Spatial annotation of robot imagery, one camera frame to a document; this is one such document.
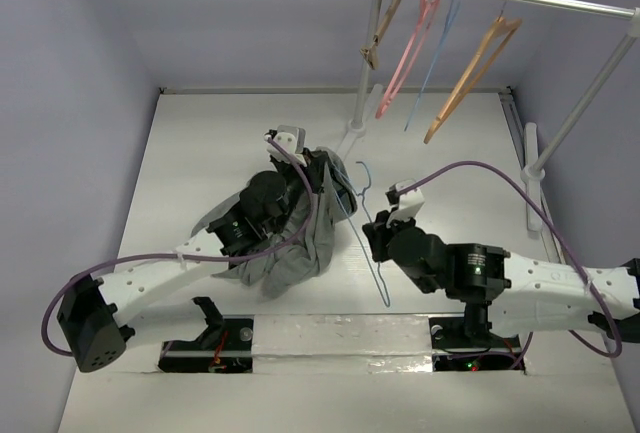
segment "blue wire hanger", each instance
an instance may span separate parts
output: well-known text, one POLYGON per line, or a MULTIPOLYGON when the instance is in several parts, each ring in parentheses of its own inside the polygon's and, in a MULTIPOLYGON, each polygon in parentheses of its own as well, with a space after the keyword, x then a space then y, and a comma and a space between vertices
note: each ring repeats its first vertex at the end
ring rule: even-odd
POLYGON ((416 110, 418 109, 418 105, 420 104, 420 100, 422 99, 422 93, 424 92, 427 83, 429 82, 429 78, 431 77, 431 72, 433 71, 433 67, 438 61, 438 57, 440 56, 440 52, 444 46, 444 43, 449 35, 449 31, 451 30, 451 26, 458 15, 458 10, 460 9, 460 2, 456 0, 451 0, 451 4, 449 5, 449 11, 447 12, 447 18, 444 22, 444 30, 442 31, 442 36, 440 37, 440 41, 438 42, 438 47, 436 48, 435 53, 433 54, 433 59, 431 60, 431 65, 429 66, 429 71, 427 72, 427 76, 424 79, 424 83, 422 83, 422 88, 420 88, 420 93, 418 93, 418 97, 416 98, 416 102, 413 104, 413 108, 411 109, 411 113, 409 114, 409 118, 407 119, 407 124, 404 127, 404 131, 409 129, 409 125, 411 124, 411 120, 413 119, 413 115, 415 115, 416 110))

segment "white table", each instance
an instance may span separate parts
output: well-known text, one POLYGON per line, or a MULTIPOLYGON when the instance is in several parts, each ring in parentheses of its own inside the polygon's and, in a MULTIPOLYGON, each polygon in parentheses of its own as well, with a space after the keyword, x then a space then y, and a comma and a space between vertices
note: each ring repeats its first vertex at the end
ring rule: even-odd
MULTIPOLYGON (((367 204, 387 207, 393 183, 421 178, 453 161, 485 161, 519 178, 519 164, 497 94, 471 94, 428 146, 422 138, 446 99, 423 97, 403 132, 414 95, 399 95, 386 116, 368 122, 347 169, 374 187, 367 204)), ((354 104, 348 94, 161 96, 149 136, 121 255, 171 249, 215 204, 270 169, 262 135, 280 124, 303 127, 308 147, 336 148, 354 104)), ((500 245, 547 260, 528 233, 522 200, 489 172, 454 170, 423 188, 418 224, 445 242, 500 245)), ((364 222, 359 211, 357 225, 364 222)), ((460 312, 442 294, 422 295, 393 265, 383 274, 386 309, 346 222, 327 272, 267 301, 259 288, 205 279, 168 301, 211 296, 223 314, 388 314, 460 312)), ((598 335, 587 335, 601 344, 598 335)), ((155 371, 158 347, 128 351, 110 367, 76 374, 60 431, 633 431, 609 360, 566 333, 537 334, 518 372, 343 374, 295 368, 280 374, 181 375, 155 371)))

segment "clothes hanger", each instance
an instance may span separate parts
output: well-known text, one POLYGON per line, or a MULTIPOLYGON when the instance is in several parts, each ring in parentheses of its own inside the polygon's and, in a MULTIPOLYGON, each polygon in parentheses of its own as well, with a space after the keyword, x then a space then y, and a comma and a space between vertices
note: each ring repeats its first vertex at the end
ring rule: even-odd
POLYGON ((451 27, 453 26, 453 22, 458 15, 458 11, 460 10, 460 1, 451 0, 449 4, 449 11, 447 11, 447 17, 444 21, 444 29, 442 30, 442 36, 440 36, 440 41, 438 42, 438 46, 436 47, 436 51, 433 54, 433 59, 431 60, 431 65, 429 66, 429 70, 427 71, 427 76, 424 78, 424 82, 422 83, 422 88, 420 88, 420 92, 416 97, 416 102, 413 104, 413 108, 411 109, 411 113, 409 113, 409 118, 407 118, 407 123, 404 125, 404 131, 409 129, 409 125, 411 124, 411 120, 415 115, 418 105, 420 104, 420 100, 422 99, 422 93, 424 93, 424 89, 429 82, 429 78, 431 78, 431 73, 433 72, 433 68, 438 61, 438 57, 442 52, 442 48, 444 47, 444 43, 447 40, 447 36, 449 36, 449 31, 451 31, 451 27))
POLYGON ((362 48, 360 48, 360 53, 362 54, 365 61, 369 63, 369 67, 372 70, 378 68, 378 45, 382 41, 387 28, 389 28, 389 24, 391 23, 393 16, 396 14, 401 1, 402 0, 391 0, 391 3, 389 4, 389 7, 384 14, 382 21, 380 22, 380 26, 378 26, 376 33, 373 35, 373 41, 371 42, 371 45, 368 47, 363 46, 362 48))
POLYGON ((407 76, 409 75, 409 72, 411 71, 411 68, 415 63, 416 58, 418 57, 418 53, 420 53, 420 50, 422 49, 424 40, 427 39, 429 28, 431 28, 431 22, 433 21, 434 15, 438 11, 439 4, 440 4, 440 0, 433 0, 433 1, 420 0, 420 17, 418 18, 418 23, 416 24, 416 28, 413 30, 413 34, 411 35, 411 38, 409 38, 409 42, 407 43, 407 47, 404 50, 402 58, 400 58, 400 62, 398 63, 396 72, 393 74, 393 77, 389 82, 389 86, 387 87, 387 90, 382 96, 382 101, 380 101, 380 106, 378 106, 378 111, 376 111, 377 119, 382 118, 382 116, 387 111, 387 108, 389 108, 389 105, 391 105, 391 102, 395 99, 396 95, 400 91, 400 88, 402 88, 404 81, 407 79, 407 76), (409 64, 407 65, 407 67, 404 69, 404 72, 403 72, 402 70, 404 68, 405 62, 407 61, 407 57, 409 56, 409 53, 413 48, 413 44, 415 43, 416 38, 418 37, 418 33, 420 33, 420 30, 422 30, 422 26, 425 23, 427 26, 422 32, 422 36, 420 37, 420 40, 418 41, 418 44, 415 47, 413 55, 409 60, 409 64))
POLYGON ((465 96, 471 91, 471 89, 480 81, 480 79, 484 76, 484 74, 489 70, 489 67, 493 64, 493 62, 498 58, 502 50, 504 50, 509 40, 513 37, 520 25, 522 25, 522 19, 518 18, 515 20, 508 21, 502 15, 504 13, 504 7, 508 0, 505 0, 502 5, 502 10, 500 11, 500 15, 495 19, 493 24, 489 27, 489 30, 485 33, 480 46, 476 50, 475 55, 467 69, 458 80, 455 88, 449 95, 446 103, 438 113, 438 116, 431 123, 429 131, 427 131, 426 136, 424 137, 424 142, 429 143, 433 135, 435 135, 436 131, 440 129, 442 124, 451 116, 451 113, 458 107, 458 105, 462 102, 465 96), (484 56, 484 54, 489 50, 490 46, 494 43, 494 41, 499 38, 503 38, 502 42, 498 45, 495 51, 489 56, 487 61, 479 67, 480 60, 484 56))

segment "pink hanger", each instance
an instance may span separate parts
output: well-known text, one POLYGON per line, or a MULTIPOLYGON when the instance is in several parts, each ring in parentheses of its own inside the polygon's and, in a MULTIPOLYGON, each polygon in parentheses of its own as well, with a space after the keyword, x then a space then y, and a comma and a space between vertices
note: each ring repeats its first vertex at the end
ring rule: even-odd
POLYGON ((415 30, 413 30, 413 35, 411 35, 411 38, 409 38, 409 43, 407 43, 407 47, 404 50, 402 58, 400 58, 400 62, 398 63, 396 72, 393 74, 393 77, 389 82, 387 91, 385 91, 384 96, 382 97, 382 101, 380 101, 380 106, 378 106, 378 111, 376 112, 377 119, 382 118, 382 116, 386 113, 387 108, 389 108, 389 105, 391 105, 391 102, 395 99, 396 95, 400 91, 400 88, 402 88, 404 81, 407 79, 407 76, 411 72, 411 68, 413 68, 413 64, 418 57, 418 53, 420 53, 420 50, 422 49, 424 40, 427 39, 427 33, 429 32, 429 28, 431 28, 431 22, 433 21, 433 17, 436 14, 436 11, 438 11, 439 5, 440 0, 420 0, 420 17, 418 18, 418 23, 416 24, 415 30), (429 21, 427 21, 427 27, 422 33, 422 36, 418 41, 418 45, 416 46, 415 51, 413 52, 413 56, 411 57, 411 60, 409 60, 409 64, 405 68, 404 73, 398 79, 398 76, 400 76, 400 72, 404 67, 404 63, 407 61, 409 52, 411 51, 411 48, 413 47, 413 44, 418 37, 418 33, 422 29, 422 25, 424 25, 425 21, 427 20, 427 17, 429 17, 429 21))

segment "clothing rack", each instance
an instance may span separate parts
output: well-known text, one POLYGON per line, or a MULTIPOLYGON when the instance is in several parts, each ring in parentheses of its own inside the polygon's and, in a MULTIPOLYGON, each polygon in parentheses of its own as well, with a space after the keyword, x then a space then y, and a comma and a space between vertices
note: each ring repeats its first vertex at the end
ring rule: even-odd
MULTIPOLYGON (((624 35, 620 43, 602 66, 591 85, 586 89, 580 100, 576 103, 571 113, 567 116, 564 123, 556 136, 549 142, 544 151, 538 156, 537 137, 535 125, 525 130, 525 151, 527 158, 525 159, 525 168, 522 171, 522 179, 527 185, 529 194, 534 201, 540 204, 540 181, 544 178, 544 165, 551 155, 556 151, 564 138, 569 134, 571 129, 580 119, 580 116, 587 109, 591 101, 595 98, 600 88, 605 84, 611 76, 625 54, 633 46, 634 42, 640 37, 640 8, 620 8, 616 6, 600 5, 597 3, 589 3, 578 0, 508 0, 521 3, 529 3, 550 8, 558 8, 563 10, 576 11, 581 13, 589 13, 592 15, 606 16, 609 18, 617 18, 629 21, 629 30, 624 35)), ((367 28, 367 37, 365 44, 368 45, 373 41, 378 20, 380 18, 380 10, 382 0, 372 0, 369 25, 367 28)), ((367 90, 369 88, 370 67, 366 61, 362 61, 362 69, 360 72, 360 83, 358 85, 358 93, 356 97, 356 108, 353 120, 348 125, 348 133, 345 140, 349 136, 355 139, 365 133, 363 122, 365 100, 367 90)), ((531 209, 527 210, 527 226, 532 231, 540 231, 542 224, 537 219, 537 215, 531 209)))

